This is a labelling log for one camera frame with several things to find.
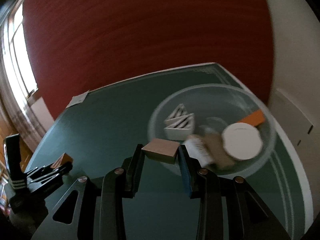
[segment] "white round disc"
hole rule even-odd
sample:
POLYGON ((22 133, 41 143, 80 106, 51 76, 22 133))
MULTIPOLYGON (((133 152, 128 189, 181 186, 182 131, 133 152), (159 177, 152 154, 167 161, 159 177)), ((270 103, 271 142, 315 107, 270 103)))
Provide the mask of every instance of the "white round disc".
POLYGON ((247 123, 233 123, 222 132, 223 148, 237 160, 249 160, 259 154, 262 140, 257 128, 247 123))

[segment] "dark red backdrop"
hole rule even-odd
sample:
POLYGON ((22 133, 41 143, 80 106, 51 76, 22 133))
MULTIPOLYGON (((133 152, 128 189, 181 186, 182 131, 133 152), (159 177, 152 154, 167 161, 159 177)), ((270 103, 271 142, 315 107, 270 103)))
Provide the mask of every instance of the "dark red backdrop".
POLYGON ((266 0, 25 0, 31 66, 54 118, 71 97, 157 70, 218 62, 268 100, 266 0))

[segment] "green table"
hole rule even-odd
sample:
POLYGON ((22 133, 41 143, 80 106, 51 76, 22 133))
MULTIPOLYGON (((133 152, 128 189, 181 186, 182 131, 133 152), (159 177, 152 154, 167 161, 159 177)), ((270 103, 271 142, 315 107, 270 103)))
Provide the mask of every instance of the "green table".
MULTIPOLYGON (((147 144, 149 118, 162 100, 183 88, 206 83, 247 90, 218 64, 194 65, 103 87, 90 92, 83 103, 67 108, 44 136, 27 167, 46 165, 63 152, 73 157, 74 168, 64 185, 46 199, 49 211, 79 176, 104 176, 132 156, 138 143, 147 144)), ((277 137, 275 151, 247 181, 289 235, 299 239, 313 217, 309 184, 294 148, 276 125, 281 137, 277 137)), ((198 199, 188 199, 180 176, 146 159, 139 192, 134 199, 123 199, 128 240, 195 239, 199 203, 198 199)))

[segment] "round clear container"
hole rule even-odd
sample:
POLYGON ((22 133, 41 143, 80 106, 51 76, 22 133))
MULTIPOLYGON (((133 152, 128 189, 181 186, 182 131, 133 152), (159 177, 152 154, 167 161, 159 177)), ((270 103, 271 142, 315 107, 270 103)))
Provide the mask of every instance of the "round clear container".
MULTIPOLYGON (((240 88, 224 84, 203 84, 180 90, 163 100, 154 110, 148 124, 148 139, 167 139, 164 133, 164 120, 179 104, 184 104, 188 113, 195 114, 194 133, 202 134, 209 129, 217 132, 223 126, 238 122, 252 112, 261 109, 266 121, 259 125, 263 147, 253 159, 238 161, 229 170, 213 171, 221 177, 232 179, 234 176, 244 178, 258 171, 270 158, 276 143, 276 129, 268 108, 256 96, 240 88)), ((163 163, 170 171, 180 175, 179 165, 163 163)))

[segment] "bowl rim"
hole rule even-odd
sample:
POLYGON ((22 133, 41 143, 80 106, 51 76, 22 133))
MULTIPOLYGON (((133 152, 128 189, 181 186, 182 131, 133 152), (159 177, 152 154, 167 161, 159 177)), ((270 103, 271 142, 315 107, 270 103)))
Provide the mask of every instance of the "bowl rim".
POLYGON ((165 104, 167 104, 171 99, 175 98, 177 95, 179 95, 181 93, 184 93, 189 90, 197 89, 197 88, 204 88, 204 87, 221 87, 221 88, 227 88, 227 89, 232 89, 232 90, 241 92, 241 93, 249 96, 252 99, 252 101, 254 101, 254 103, 256 103, 257 106, 262 110, 263 114, 268 119, 269 126, 270 126, 270 138, 269 138, 268 145, 265 149, 265 152, 267 152, 268 154, 262 155, 256 162, 254 162, 252 165, 244 168, 241 171, 237 171, 235 173, 230 173, 230 174, 219 175, 220 177, 227 178, 227 179, 233 179, 235 176, 242 176, 244 178, 247 178, 250 175, 257 172, 260 168, 262 168, 263 165, 270 158, 270 156, 274 150, 275 144, 276 144, 276 127, 275 127, 273 116, 272 116, 271 112, 269 111, 269 109, 267 108, 267 106, 260 99, 258 99, 254 94, 249 93, 249 92, 243 90, 242 88, 234 87, 231 85, 225 85, 225 84, 214 84, 214 83, 201 84, 201 85, 195 85, 195 86, 190 86, 190 87, 181 89, 181 90, 169 95, 154 109, 152 115, 150 116, 150 119, 148 122, 148 132, 147 132, 148 133, 148 140, 150 142, 153 138, 156 138, 156 132, 154 129, 156 117, 158 116, 159 112, 161 111, 161 109, 163 108, 163 106, 165 104))

